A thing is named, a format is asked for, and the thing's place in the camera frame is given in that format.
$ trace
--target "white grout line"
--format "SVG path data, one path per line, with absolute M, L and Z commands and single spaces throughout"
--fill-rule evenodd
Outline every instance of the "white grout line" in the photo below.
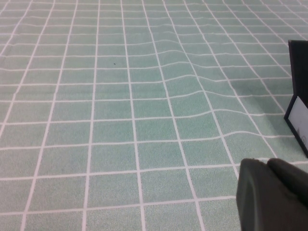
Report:
M 124 44 L 125 44 L 125 55 L 126 55 L 126 65 L 127 65 L 127 74 L 128 74 L 130 109 L 131 109 L 133 136 L 134 136 L 134 149 L 135 149 L 135 160 L 136 160 L 136 170 L 137 170 L 138 194 L 139 194 L 139 202 L 141 204 L 140 205 L 141 227 L 142 227 L 142 231 L 146 231 L 146 227 L 145 227 L 145 212 L 144 212 L 144 206 L 143 206 L 142 182 L 141 182 L 139 154 L 138 154 L 137 132 L 136 132 L 136 123 L 135 123 L 135 112 L 134 112 L 131 80 L 130 80 L 130 70 L 129 70 L 128 50 L 127 50 L 127 42 L 126 42 L 125 22 L 124 22 L 124 13 L 123 13 L 123 3 L 122 3 L 122 0 L 120 0 L 120 4 L 121 4 L 122 27 L 123 27 L 123 33 L 124 33 L 123 37 L 124 37 Z
M 235 196 L 218 196 L 218 197 L 208 197 L 208 198 L 198 198 L 198 202 L 202 201 L 216 201 L 216 200 L 230 200 L 235 199 Z M 132 204 L 132 205 L 116 205 L 116 206 L 105 206 L 105 207 L 92 207 L 87 208 L 88 211 L 93 210 L 104 210 L 104 209 L 119 209 L 119 208 L 129 208 L 129 207 L 139 207 L 139 206 L 152 206 L 152 205 L 171 205 L 171 204 L 181 204 L 181 203 L 190 203 L 194 202 L 194 199 L 186 199 L 186 200 L 176 200 L 176 201 L 161 201 L 161 202 L 149 202 L 142 204 Z M 31 214 L 47 214 L 47 213 L 65 213 L 65 212 L 83 212 L 83 208 L 72 208 L 72 209 L 58 209 L 58 210 L 46 210 L 46 211 L 28 211 L 27 215 Z M 22 212 L 7 212 L 0 213 L 0 216 L 10 216 L 10 215 L 21 215 Z
M 190 95 L 195 95 L 198 94 L 200 92 L 203 92 L 202 90 L 198 90 L 198 91 L 194 91 L 192 93 L 188 93 L 188 94 L 184 94 L 184 95 L 177 95 L 177 96 L 171 96 L 171 99 L 174 98 L 183 98 L 183 97 L 187 97 Z M 270 95 L 224 95 L 224 94 L 219 94 L 216 92 L 212 92 L 212 91 L 205 91 L 206 93 L 211 93 L 211 94 L 215 94 L 215 95 L 220 95 L 223 97 L 229 97 L 229 98 L 248 98 L 248 97 L 270 97 Z M 273 94 L 273 96 L 275 97 L 292 97 L 293 94 Z M 167 98 L 140 98 L 140 99 L 133 99 L 133 101 L 148 101 L 148 100 L 166 100 Z M 129 101 L 130 99 L 102 99 L 102 100 L 95 100 L 96 102 L 122 102 L 122 101 Z M 56 103 L 81 103 L 81 102 L 91 102 L 92 100 L 56 100 Z M 11 100 L 0 100 L 0 103 L 10 103 Z M 15 100 L 15 103 L 52 103 L 52 100 Z
M 192 74 L 188 74 L 188 75 L 183 75 L 183 76 L 178 76 L 178 77 L 174 77 L 174 78 L 169 78 L 167 80 L 165 80 L 166 82 L 169 81 L 173 81 L 173 80 L 177 80 L 177 79 L 181 79 L 181 78 L 185 78 L 185 77 L 198 77 L 198 78 L 202 78 L 211 82 L 227 82 L 226 79 L 218 79 L 218 80 L 214 80 L 214 79 L 210 79 L 210 78 L 206 78 L 203 76 L 196 76 L 196 75 L 192 75 Z M 291 79 L 291 77 L 263 77 L 262 79 Z M 248 80 L 260 80 L 259 78 L 233 78 L 230 79 L 230 81 L 248 81 Z M 153 83 L 162 83 L 162 80 L 158 80 L 158 81 L 142 81 L 142 82 L 131 82 L 131 84 L 153 84 Z M 96 83 L 96 85 L 127 85 L 128 82 L 103 82 L 103 83 Z M 57 84 L 55 83 L 24 83 L 24 86 L 27 87 L 31 87 L 31 86 L 56 86 Z M 93 85 L 93 83 L 60 83 L 60 86 L 89 86 L 89 85 Z M 0 84 L 0 87 L 18 87 L 19 84 Z
M 299 4 L 288 4 L 289 6 L 299 6 L 299 5 L 302 5 L 302 3 L 300 1 L 298 1 Z M 24 1 L 14 1 L 12 2 L 12 4 L 19 4 L 19 3 L 25 3 Z M 45 1 L 36 1 L 35 2 L 36 4 L 46 4 L 46 5 L 52 5 L 51 2 L 45 2 Z M 56 5 L 74 5 L 75 3 L 73 2 L 57 2 Z M 221 5 L 224 5 L 222 3 L 207 3 L 209 6 L 221 6 Z M 90 2 L 87 2 L 87 3 L 79 3 L 79 5 L 95 5 L 97 6 L 98 3 L 90 3 Z M 102 6 L 120 6 L 118 3 L 101 3 Z M 151 7 L 151 6 L 162 6 L 162 4 L 151 4 L 150 2 L 148 2 L 147 4 L 145 4 L 147 7 Z M 200 4 L 199 3 L 195 3 L 195 2 L 191 2 L 191 3 L 187 3 L 187 5 L 197 5 L 199 6 Z M 243 4 L 229 4 L 230 6 L 242 6 Z M 249 4 L 250 6 L 260 6 L 260 4 Z M 282 3 L 281 4 L 269 4 L 270 6 L 282 6 Z M 142 6 L 141 3 L 127 3 L 127 4 L 123 4 L 123 6 Z M 167 4 L 167 6 L 183 6 L 183 3 L 169 3 Z
M 250 131 L 233 131 L 223 135 L 223 137 L 231 136 L 234 134 L 251 134 L 255 136 L 260 136 L 262 138 L 294 138 L 294 135 L 262 135 Z M 208 137 L 208 138 L 197 138 L 197 139 L 180 139 L 180 142 L 188 142 L 188 141 L 212 141 L 216 139 L 221 139 L 221 136 L 215 137 Z M 149 140 L 149 141 L 137 141 L 137 143 L 162 143 L 162 142 L 178 142 L 178 140 Z M 125 144 L 134 144 L 134 141 L 124 141 L 124 142 L 99 142 L 99 143 L 92 143 L 92 145 L 125 145 Z M 44 148 L 65 148 L 65 147 L 83 147 L 88 146 L 88 143 L 81 143 L 81 144 L 55 144 L 55 145 L 47 145 Z M 4 150 L 24 150 L 24 149 L 40 149 L 40 146 L 22 146 L 22 147 L 1 147 L 0 151 Z
M 206 114 L 212 113 L 212 112 L 234 112 L 239 113 L 243 115 L 250 115 L 250 116 L 282 116 L 284 113 L 261 113 L 261 114 L 252 114 L 252 113 L 245 113 L 241 111 L 235 111 L 231 109 L 211 109 L 210 111 L 201 112 L 198 114 L 193 115 L 182 115 L 182 116 L 174 116 L 175 119 L 183 119 L 183 118 L 194 118 L 199 116 L 204 116 Z M 154 119 L 172 119 L 171 116 L 156 116 L 156 117 L 138 117 L 135 118 L 137 121 L 142 120 L 154 120 Z M 51 124 L 64 124 L 64 123 L 91 123 L 91 122 L 121 122 L 121 121 L 132 121 L 132 118 L 118 118 L 118 119 L 84 119 L 84 120 L 54 120 L 50 121 Z M 48 121 L 36 121 L 36 122 L 9 122 L 6 123 L 7 126 L 14 126 L 14 125 L 37 125 L 37 124 L 48 124 Z
M 146 12 L 146 9 L 145 9 L 145 6 L 144 6 L 144 1 L 143 0 L 141 0 L 141 1 L 142 1 L 143 11 L 144 11 L 144 14 L 145 14 L 145 17 L 146 17 L 147 25 L 148 25 L 148 28 L 149 28 L 149 31 L 150 31 L 150 34 L 151 34 L 151 38 L 152 38 L 152 42 L 153 42 L 153 47 L 154 47 L 154 50 L 155 50 L 156 59 L 157 59 L 158 66 L 159 66 L 160 75 L 161 75 L 162 80 L 163 80 L 164 89 L 165 89 L 166 96 L 167 96 L 167 101 L 168 101 L 168 106 L 169 106 L 169 109 L 170 109 L 170 112 L 171 112 L 172 121 L 173 121 L 174 129 L 175 129 L 175 132 L 176 132 L 176 135 L 177 135 L 177 140 L 178 140 L 178 144 L 179 144 L 179 147 L 180 147 L 182 159 L 183 159 L 183 162 L 184 162 L 184 165 L 185 165 L 185 171 L 186 171 L 187 180 L 188 180 L 190 189 L 192 191 L 192 196 L 194 198 L 194 202 L 195 202 L 195 205 L 196 205 L 196 212 L 197 212 L 197 215 L 198 215 L 200 227 L 201 227 L 202 231 L 205 231 L 205 227 L 204 227 L 204 223 L 203 223 L 203 219 L 202 219 L 202 215 L 201 215 L 200 205 L 199 205 L 199 202 L 197 201 L 197 195 L 196 195 L 195 189 L 193 187 L 193 182 L 192 182 L 192 179 L 191 179 L 191 176 L 190 176 L 190 172 L 189 172 L 189 169 L 188 169 L 188 164 L 187 164 L 186 156 L 185 156 L 185 153 L 184 153 L 184 149 L 183 149 L 182 143 L 180 141 L 180 134 L 179 134 L 179 131 L 178 131 L 176 119 L 174 117 L 174 113 L 173 113 L 171 101 L 170 101 L 170 98 L 169 98 L 169 93 L 168 93 L 167 85 L 165 83 L 164 73 L 163 73 L 162 66 L 160 64 L 159 56 L 158 56 L 158 53 L 157 53 L 157 48 L 156 48 L 154 36 L 153 36 L 152 30 L 150 28 L 149 19 L 147 18 L 147 12 Z
M 188 64 L 189 62 L 174 62 L 169 64 L 161 65 L 161 67 L 171 66 L 174 64 Z M 218 68 L 217 66 L 201 66 L 198 64 L 193 64 L 194 66 L 198 66 L 201 68 Z M 229 65 L 229 66 L 221 66 L 222 68 L 227 67 L 270 67 L 270 66 L 277 66 L 277 65 L 243 65 L 243 66 L 237 66 L 237 65 Z M 147 70 L 147 69 L 154 69 L 158 68 L 159 66 L 149 66 L 149 67 L 130 67 L 131 70 Z M 63 68 L 63 70 L 93 70 L 94 68 Z M 105 67 L 98 67 L 97 70 L 126 70 L 126 67 L 119 67 L 119 68 L 105 68 Z M 24 69 L 6 69 L 6 68 L 0 68 L 0 70 L 3 71 L 24 71 Z M 58 71 L 60 68 L 33 68 L 28 69 L 28 71 Z
M 155 41 L 156 43 L 159 42 L 172 42 L 178 44 L 178 42 L 169 40 L 169 39 L 160 39 Z M 236 42 L 237 44 L 259 44 L 258 42 Z M 140 43 L 132 43 L 132 44 L 127 44 L 127 46 L 138 46 L 138 45 L 144 45 L 144 44 L 151 44 L 151 42 L 140 42 Z M 197 44 L 204 44 L 203 42 L 193 42 L 193 43 L 182 43 L 183 45 L 197 45 Z M 223 42 L 223 43 L 218 43 L 218 42 L 209 42 L 209 44 L 222 44 L 222 45 L 227 45 L 227 44 L 233 44 L 232 42 Z M 285 42 L 263 42 L 262 44 L 283 44 L 285 45 Z M 35 43 L 15 43 L 15 44 L 9 44 L 9 46 L 20 46 L 20 45 L 35 45 Z M 60 44 L 60 43 L 46 43 L 46 44 L 39 44 L 39 46 L 65 46 L 65 44 Z M 78 44 L 78 43 L 71 43 L 70 46 L 95 46 L 94 44 Z M 124 46 L 124 44 L 121 43 L 110 43 L 110 44 L 99 44 L 99 47 L 104 47 L 104 46 Z
M 256 158 L 257 160 L 269 160 L 269 158 L 260 157 Z M 292 165 L 304 165 L 308 164 L 308 161 L 294 161 L 288 162 Z M 223 167 L 233 167 L 232 164 L 217 164 L 217 165 L 198 165 L 198 166 L 188 166 L 188 169 L 205 169 L 205 168 L 223 168 Z M 148 168 L 140 169 L 141 172 L 153 172 L 153 171 L 169 171 L 169 170 L 181 170 L 185 169 L 185 166 L 179 167 L 158 167 L 158 168 Z M 105 175 L 116 175 L 116 174 L 129 174 L 137 173 L 137 170 L 126 170 L 126 171 L 110 171 L 110 172 L 91 172 L 91 173 L 72 173 L 72 174 L 63 174 L 63 175 L 41 175 L 37 176 L 37 179 L 58 179 L 58 178 L 71 178 L 71 177 L 86 177 L 89 176 L 105 176 Z M 0 178 L 0 181 L 12 181 L 12 180 L 32 180 L 34 177 L 4 177 Z
M 55 6 L 55 0 L 53 0 L 53 5 L 52 5 L 52 8 L 50 9 L 50 13 L 49 13 L 48 18 L 46 20 L 46 24 L 47 24 L 47 22 L 50 18 L 50 15 L 53 11 L 54 6 Z M 33 193 L 34 193 L 34 188 L 35 188 L 35 184 L 36 184 L 36 180 L 37 180 L 37 176 L 38 176 L 38 172 L 39 172 L 39 167 L 40 167 L 40 163 L 41 163 L 42 156 L 43 156 L 43 150 L 44 150 L 44 147 L 45 147 L 45 144 L 46 144 L 46 139 L 47 139 L 47 135 L 48 135 L 49 127 L 50 127 L 50 122 L 51 122 L 51 117 L 52 117 L 52 113 L 53 113 L 53 109 L 54 109 L 54 105 L 55 105 L 56 95 L 57 95 L 57 92 L 58 92 L 58 89 L 59 89 L 59 83 L 61 82 L 64 62 L 65 62 L 65 56 L 66 56 L 67 48 L 68 48 L 68 44 L 69 44 L 70 33 L 72 32 L 72 28 L 73 28 L 73 24 L 74 24 L 77 6 L 78 6 L 78 0 L 76 2 L 75 11 L 74 11 L 74 15 L 73 15 L 73 18 L 72 18 L 71 27 L 70 27 L 70 31 L 69 31 L 69 34 L 68 34 L 68 38 L 67 38 L 67 42 L 66 42 L 66 46 L 65 46 L 65 51 L 64 51 L 64 55 L 63 55 L 63 59 L 62 59 L 62 63 L 61 63 L 61 69 L 60 69 L 60 73 L 59 73 L 59 77 L 58 77 L 58 81 L 57 81 L 57 86 L 56 86 L 56 89 L 55 89 L 55 92 L 54 92 L 54 95 L 53 95 L 51 109 L 50 109 L 50 113 L 49 113 L 49 117 L 48 117 L 48 123 L 46 125 L 42 145 L 41 145 L 41 148 L 40 148 L 40 151 L 39 151 L 39 154 L 38 154 L 39 155 L 38 156 L 38 162 L 37 162 L 37 165 L 36 165 L 36 168 L 35 168 L 34 177 L 33 177 L 33 181 L 32 181 L 32 184 L 31 184 L 29 197 L 28 197 L 26 207 L 25 207 L 25 210 L 24 210 L 24 214 L 23 214 L 23 218 L 22 218 L 22 225 L 21 225 L 20 231 L 24 231 L 25 227 L 26 227 L 26 215 L 27 215 L 27 212 L 28 212 L 30 205 L 31 205 L 31 200 L 32 200 L 32 196 L 33 196 Z
M 180 53 L 184 53 L 183 51 L 179 51 L 179 50 L 168 50 L 168 51 L 161 51 L 158 52 L 158 54 L 164 54 L 164 53 L 169 53 L 169 52 L 180 52 Z M 194 53 L 188 53 L 189 55 L 192 56 L 212 56 L 212 54 L 194 54 Z M 239 53 L 216 53 L 216 55 L 225 55 L 225 54 L 229 54 L 229 55 L 240 55 Z M 265 53 L 245 53 L 244 55 L 264 55 L 267 54 Z M 278 55 L 288 55 L 289 53 L 271 53 L 271 54 L 278 54 Z M 155 55 L 154 53 L 150 53 L 150 54 L 134 54 L 134 55 L 128 55 L 128 57 L 146 57 L 146 56 L 151 56 L 151 55 Z M 16 57 L 16 58 L 30 58 L 31 55 L 2 55 L 0 57 L 3 58 L 9 58 L 9 57 Z M 61 58 L 63 57 L 63 55 L 35 55 L 35 58 Z M 67 55 L 66 57 L 77 57 L 77 58 L 95 58 L 95 55 Z M 97 55 L 97 57 L 126 57 L 125 55 Z
M 21 23 L 19 24 L 20 26 L 33 26 L 33 27 L 43 27 L 43 25 L 36 25 L 36 24 L 29 24 L 29 23 Z M 0 27 L 12 27 L 12 26 L 16 26 L 16 24 L 7 24 L 7 25 L 0 25 Z M 91 24 L 75 24 L 74 26 L 78 26 L 78 27 L 93 27 L 95 28 L 96 26 L 95 25 L 91 25 Z M 167 24 L 167 23 L 162 23 L 160 25 L 152 25 L 150 26 L 151 28 L 157 28 L 157 27 L 168 27 L 168 26 L 172 26 L 171 24 Z M 177 25 L 178 27 L 192 27 L 192 25 Z M 199 25 L 200 27 L 204 27 L 204 26 L 213 26 L 213 27 L 218 27 L 216 24 L 201 24 Z M 240 25 L 223 25 L 223 26 L 232 26 L 232 27 L 241 27 Z M 69 25 L 63 25 L 63 24 L 53 24 L 53 25 L 47 25 L 46 27 L 69 27 Z M 106 27 L 111 27 L 111 28 L 121 28 L 122 26 L 121 25 L 102 25 L 99 27 L 100 28 L 106 28 Z M 147 26 L 140 26 L 140 25 L 129 25 L 129 26 L 125 26 L 125 27 L 128 27 L 128 28 L 147 28 Z M 276 26 L 272 26 L 272 27 L 285 27 L 285 26 L 282 26 L 282 25 L 276 25 Z M 159 33 L 173 33 L 171 31 L 162 31 L 162 32 L 159 32 Z M 21 33 L 22 35 L 38 35 L 37 33 Z M 123 33 L 111 33 L 110 35 L 116 35 L 116 34 L 123 34 Z M 186 35 L 186 36 L 190 36 L 190 35 L 197 35 L 198 33 L 196 34 L 192 34 L 192 33 L 189 33 L 189 34 L 178 34 L 178 35 Z M 216 35 L 222 35 L 223 33 L 208 33 L 208 34 L 216 34 Z M 230 33 L 231 35 L 247 35 L 248 33 Z M 256 35 L 268 35 L 268 33 L 255 33 Z M 278 33 L 278 34 L 296 34 L 296 33 Z M 67 33 L 60 33 L 60 34 L 54 34 L 54 33 L 51 33 L 51 34 L 44 34 L 44 35 L 67 35 Z M 87 35 L 87 36 L 94 36 L 94 34 L 72 34 L 72 35 Z
M 98 0 L 97 10 L 97 28 L 96 28 L 96 45 L 95 45 L 95 64 L 94 64 L 94 79 L 93 79 L 93 90 L 92 90 L 92 102 L 91 102 L 91 120 L 90 120 L 90 136 L 88 146 L 88 160 L 87 160 L 87 175 L 85 184 L 85 197 L 83 204 L 82 213 L 82 231 L 87 229 L 87 207 L 89 199 L 89 187 L 90 187 L 90 172 L 91 172 L 91 154 L 92 154 L 92 143 L 93 143 L 93 127 L 94 127 L 94 112 L 95 112 L 95 91 L 96 91 L 96 77 L 97 77 L 97 59 L 98 59 L 98 38 L 99 38 L 99 26 L 100 26 L 100 8 L 101 0 Z

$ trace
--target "black frame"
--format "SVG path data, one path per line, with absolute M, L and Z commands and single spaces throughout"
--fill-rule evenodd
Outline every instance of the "black frame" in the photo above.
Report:
M 304 145 L 302 139 L 300 138 L 296 129 L 293 127 L 293 125 L 291 124 L 291 122 L 289 120 L 290 112 L 293 108 L 293 105 L 294 105 L 297 97 L 299 97 L 303 102 L 306 102 L 308 100 L 307 93 L 305 93 L 305 89 L 304 89 L 306 87 L 307 88 L 306 92 L 308 92 L 308 85 L 303 84 L 303 78 L 301 78 L 301 76 L 298 75 L 299 72 L 305 73 L 307 75 L 307 78 L 304 80 L 304 82 L 308 83 L 308 71 L 304 71 L 305 68 L 303 67 L 304 64 L 302 62 L 301 63 L 297 62 L 298 61 L 298 52 L 299 52 L 298 46 L 300 46 L 302 48 L 301 49 L 302 52 L 305 52 L 305 50 L 308 51 L 308 41 L 289 40 L 288 43 L 289 43 L 291 72 L 292 72 L 293 97 L 290 101 L 288 109 L 287 109 L 283 118 L 286 121 L 286 123 L 289 126 L 292 133 L 294 134 L 297 142 L 299 143 L 299 145 L 303 149 L 304 154 L 308 158 L 308 149 Z M 308 53 L 306 53 L 305 58 L 306 58 L 306 61 L 308 61 Z

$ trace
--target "grid pattern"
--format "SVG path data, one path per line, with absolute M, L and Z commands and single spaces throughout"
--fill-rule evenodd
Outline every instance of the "grid pattern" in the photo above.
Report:
M 302 0 L 0 0 L 3 230 L 239 230 L 283 121 Z

